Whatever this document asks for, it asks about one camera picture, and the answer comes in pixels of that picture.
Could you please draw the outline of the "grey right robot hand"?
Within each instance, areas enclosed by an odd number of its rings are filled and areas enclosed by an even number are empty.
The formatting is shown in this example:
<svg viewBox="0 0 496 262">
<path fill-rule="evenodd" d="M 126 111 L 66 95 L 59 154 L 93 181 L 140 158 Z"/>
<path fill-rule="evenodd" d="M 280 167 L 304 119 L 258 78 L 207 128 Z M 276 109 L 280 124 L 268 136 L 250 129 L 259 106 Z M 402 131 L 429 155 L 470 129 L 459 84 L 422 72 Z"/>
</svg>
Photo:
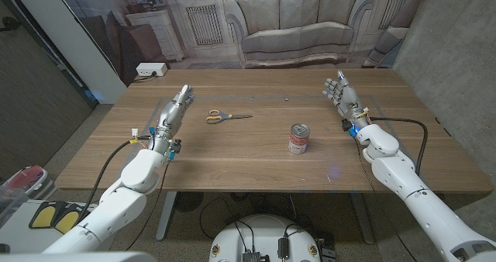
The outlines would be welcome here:
<svg viewBox="0 0 496 262">
<path fill-rule="evenodd" d="M 338 80 L 327 78 L 322 92 L 335 107 L 343 119 L 362 129 L 370 125 L 367 118 L 368 109 L 364 108 L 354 88 L 341 70 L 337 71 Z"/>
</svg>

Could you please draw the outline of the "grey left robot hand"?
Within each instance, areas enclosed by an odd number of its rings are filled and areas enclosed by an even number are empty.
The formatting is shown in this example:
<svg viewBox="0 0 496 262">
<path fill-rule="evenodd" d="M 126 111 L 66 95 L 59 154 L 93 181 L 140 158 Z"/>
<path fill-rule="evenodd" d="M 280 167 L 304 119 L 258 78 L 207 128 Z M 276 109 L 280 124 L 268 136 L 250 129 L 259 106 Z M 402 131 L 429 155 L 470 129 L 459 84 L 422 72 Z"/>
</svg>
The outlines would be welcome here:
<svg viewBox="0 0 496 262">
<path fill-rule="evenodd" d="M 157 120 L 155 133 L 150 138 L 147 149 L 164 154 L 169 142 L 181 128 L 186 110 L 194 101 L 193 87 L 186 84 L 180 92 L 168 102 Z"/>
</svg>

